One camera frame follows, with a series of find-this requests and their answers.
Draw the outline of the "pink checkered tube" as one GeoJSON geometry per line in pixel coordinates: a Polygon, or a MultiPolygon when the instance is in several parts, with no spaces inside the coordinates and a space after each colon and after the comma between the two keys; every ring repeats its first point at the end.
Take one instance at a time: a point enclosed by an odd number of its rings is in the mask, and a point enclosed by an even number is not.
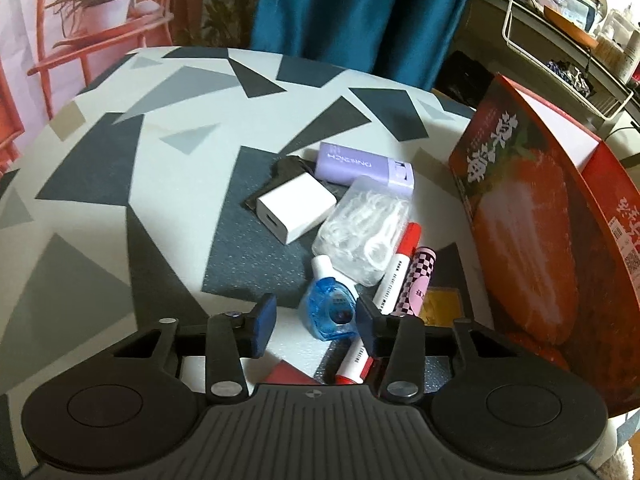
{"type": "Polygon", "coordinates": [[[393,316],[419,316],[437,260],[436,252],[427,246],[416,248],[393,308],[393,316]]]}

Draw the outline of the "red white marker pen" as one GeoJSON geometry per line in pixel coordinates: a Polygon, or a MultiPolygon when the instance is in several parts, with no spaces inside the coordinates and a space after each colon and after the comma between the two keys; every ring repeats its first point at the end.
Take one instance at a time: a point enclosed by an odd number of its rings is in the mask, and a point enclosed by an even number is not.
{"type": "MultiPolygon", "coordinates": [[[[418,246],[422,228],[409,222],[400,240],[396,254],[390,259],[385,274],[378,285],[373,303],[383,314],[391,314],[397,304],[404,284],[411,257],[418,246]]],[[[360,385],[364,382],[373,359],[367,354],[360,337],[355,337],[335,375],[337,385],[360,385]]]]}

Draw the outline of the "blue eye drop bottle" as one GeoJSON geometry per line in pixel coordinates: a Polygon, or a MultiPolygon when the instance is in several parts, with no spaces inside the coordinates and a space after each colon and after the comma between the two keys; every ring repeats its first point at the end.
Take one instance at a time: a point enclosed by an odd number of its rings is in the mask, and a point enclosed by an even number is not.
{"type": "Polygon", "coordinates": [[[356,335],[355,283],[334,269],[329,256],[311,260],[312,280],[298,306],[304,326],[323,341],[349,339],[356,335]]]}

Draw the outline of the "clear floss pick box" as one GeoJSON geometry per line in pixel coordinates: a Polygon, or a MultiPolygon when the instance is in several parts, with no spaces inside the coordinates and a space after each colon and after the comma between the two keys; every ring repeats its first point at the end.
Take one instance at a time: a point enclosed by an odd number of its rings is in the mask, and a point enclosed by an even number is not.
{"type": "Polygon", "coordinates": [[[381,281],[408,226],[411,200],[369,177],[359,177],[322,223],[311,250],[335,270],[372,287],[381,281]]]}

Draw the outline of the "white USB charger block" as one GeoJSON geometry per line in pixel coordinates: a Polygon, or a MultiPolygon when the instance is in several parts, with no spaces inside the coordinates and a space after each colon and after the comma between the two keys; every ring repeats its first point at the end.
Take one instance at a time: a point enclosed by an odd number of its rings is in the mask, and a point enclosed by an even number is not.
{"type": "Polygon", "coordinates": [[[298,240],[334,211],[337,200],[311,174],[301,174],[258,197],[256,214],[283,245],[298,240]]]}

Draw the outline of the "purple rectangular case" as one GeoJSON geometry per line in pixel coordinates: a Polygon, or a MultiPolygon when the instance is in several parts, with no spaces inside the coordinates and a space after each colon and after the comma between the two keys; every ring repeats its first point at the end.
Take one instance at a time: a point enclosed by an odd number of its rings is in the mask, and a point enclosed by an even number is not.
{"type": "Polygon", "coordinates": [[[408,162],[328,142],[320,143],[314,176],[346,186],[367,177],[405,196],[414,189],[413,168],[408,162]]]}

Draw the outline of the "red strawberry cardboard box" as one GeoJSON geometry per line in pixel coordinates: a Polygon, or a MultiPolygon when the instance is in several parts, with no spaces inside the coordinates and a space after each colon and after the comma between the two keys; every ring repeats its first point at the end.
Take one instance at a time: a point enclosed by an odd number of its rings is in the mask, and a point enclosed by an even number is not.
{"type": "Polygon", "coordinates": [[[448,165],[495,329],[638,408],[639,193],[611,149],[497,76],[448,165]]]}

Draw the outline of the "teal curtain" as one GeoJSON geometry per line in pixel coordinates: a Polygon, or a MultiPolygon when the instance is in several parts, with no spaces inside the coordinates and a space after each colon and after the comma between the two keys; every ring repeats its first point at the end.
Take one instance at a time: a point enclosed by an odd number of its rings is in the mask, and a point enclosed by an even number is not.
{"type": "Polygon", "coordinates": [[[254,50],[433,88],[469,0],[258,0],[254,50]]]}

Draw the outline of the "white desk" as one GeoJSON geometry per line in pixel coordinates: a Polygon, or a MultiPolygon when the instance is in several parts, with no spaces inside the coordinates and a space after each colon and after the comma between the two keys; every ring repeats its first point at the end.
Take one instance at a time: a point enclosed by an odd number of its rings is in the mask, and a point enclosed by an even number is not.
{"type": "Polygon", "coordinates": [[[545,18],[516,0],[470,0],[451,49],[491,73],[507,76],[561,107],[592,131],[639,121],[639,99],[598,60],[545,18]],[[594,95],[585,98],[547,64],[572,63],[585,71],[594,95]]]}

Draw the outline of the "orange tray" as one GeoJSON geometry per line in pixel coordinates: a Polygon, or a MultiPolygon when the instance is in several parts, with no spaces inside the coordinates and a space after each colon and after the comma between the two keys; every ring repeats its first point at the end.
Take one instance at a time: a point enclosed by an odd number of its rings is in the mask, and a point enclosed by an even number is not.
{"type": "Polygon", "coordinates": [[[544,6],[544,18],[585,49],[593,50],[599,44],[599,41],[591,37],[588,32],[585,32],[576,24],[564,18],[561,13],[550,8],[550,6],[544,6]]]}

